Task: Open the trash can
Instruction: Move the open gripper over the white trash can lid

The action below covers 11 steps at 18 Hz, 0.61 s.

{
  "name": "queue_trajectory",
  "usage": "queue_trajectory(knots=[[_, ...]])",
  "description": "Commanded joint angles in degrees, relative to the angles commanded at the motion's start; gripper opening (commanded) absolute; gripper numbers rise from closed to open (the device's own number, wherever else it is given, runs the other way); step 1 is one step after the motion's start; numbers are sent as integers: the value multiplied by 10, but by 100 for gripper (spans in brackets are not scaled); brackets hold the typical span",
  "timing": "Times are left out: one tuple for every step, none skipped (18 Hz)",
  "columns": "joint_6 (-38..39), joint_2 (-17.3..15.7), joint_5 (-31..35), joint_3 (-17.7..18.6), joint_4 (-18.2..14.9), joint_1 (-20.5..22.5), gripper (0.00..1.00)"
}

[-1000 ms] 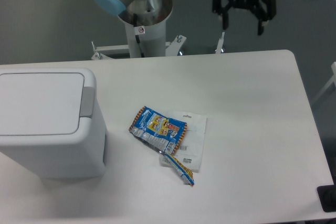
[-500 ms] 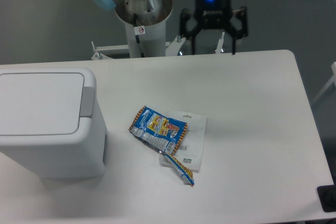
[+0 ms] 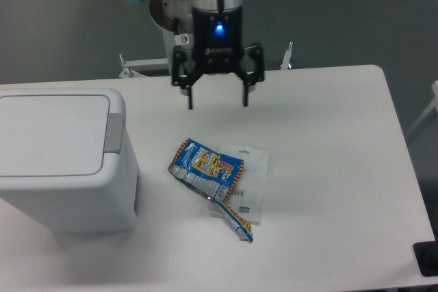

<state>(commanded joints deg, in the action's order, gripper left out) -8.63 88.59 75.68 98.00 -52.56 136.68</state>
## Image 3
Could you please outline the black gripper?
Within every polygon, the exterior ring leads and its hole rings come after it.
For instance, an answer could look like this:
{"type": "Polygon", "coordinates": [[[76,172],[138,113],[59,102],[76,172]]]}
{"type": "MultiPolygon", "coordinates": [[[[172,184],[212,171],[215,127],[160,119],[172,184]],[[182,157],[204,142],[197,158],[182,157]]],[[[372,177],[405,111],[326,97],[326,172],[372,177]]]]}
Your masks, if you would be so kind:
{"type": "Polygon", "coordinates": [[[188,97],[188,109],[193,109],[192,87],[206,74],[234,72],[243,84],[242,104],[248,106],[250,89],[265,80],[263,48],[259,42],[242,46],[242,7],[219,12],[192,9],[194,44],[192,50],[175,46],[172,50],[171,84],[180,87],[188,97]],[[254,64],[247,72],[240,62],[249,57],[254,64]],[[185,63],[192,59],[189,71],[185,63]]]}

